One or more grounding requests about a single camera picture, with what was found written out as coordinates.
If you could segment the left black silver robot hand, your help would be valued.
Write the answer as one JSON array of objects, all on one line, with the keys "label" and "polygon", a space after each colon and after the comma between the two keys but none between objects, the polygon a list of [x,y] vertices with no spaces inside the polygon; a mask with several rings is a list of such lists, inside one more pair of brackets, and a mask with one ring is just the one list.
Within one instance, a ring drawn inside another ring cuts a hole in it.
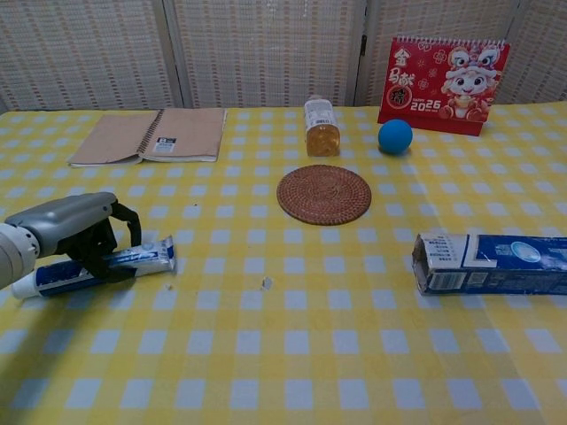
[{"label": "left black silver robot hand", "polygon": [[142,243],[138,214],[111,192],[54,199],[9,216],[1,222],[1,287],[30,274],[38,259],[63,254],[103,282],[134,277],[133,268],[104,260],[117,247],[111,218],[127,224],[131,246]]}]

